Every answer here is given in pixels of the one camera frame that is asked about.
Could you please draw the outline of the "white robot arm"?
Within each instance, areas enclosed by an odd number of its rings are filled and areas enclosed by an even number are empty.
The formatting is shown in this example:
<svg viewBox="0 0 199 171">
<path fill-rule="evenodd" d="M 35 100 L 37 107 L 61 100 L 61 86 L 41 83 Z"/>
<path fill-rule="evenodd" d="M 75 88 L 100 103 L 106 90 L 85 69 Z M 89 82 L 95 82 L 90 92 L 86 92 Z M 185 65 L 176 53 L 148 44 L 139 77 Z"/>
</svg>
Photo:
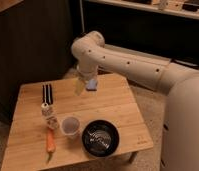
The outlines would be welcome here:
<svg viewBox="0 0 199 171">
<path fill-rule="evenodd" d="M 91 31 L 71 52 L 80 77 L 89 81 L 106 68 L 166 96 L 160 171 L 199 171 L 199 69 L 160 56 L 107 45 Z"/>
</svg>

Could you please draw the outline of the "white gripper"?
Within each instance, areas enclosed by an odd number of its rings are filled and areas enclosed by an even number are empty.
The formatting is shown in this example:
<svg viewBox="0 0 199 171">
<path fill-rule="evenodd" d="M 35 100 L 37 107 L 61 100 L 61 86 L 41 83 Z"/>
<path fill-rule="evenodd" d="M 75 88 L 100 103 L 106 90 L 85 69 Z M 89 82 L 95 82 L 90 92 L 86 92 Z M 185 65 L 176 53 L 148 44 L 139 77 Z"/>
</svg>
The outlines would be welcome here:
<svg viewBox="0 0 199 171">
<path fill-rule="evenodd" d="M 86 85 L 87 91 L 96 91 L 97 90 L 97 80 L 94 79 L 98 75 L 98 67 L 97 66 L 81 66 L 77 65 L 77 72 L 79 78 L 76 80 L 75 84 L 75 93 L 80 95 L 84 88 L 85 82 L 88 81 Z"/>
</svg>

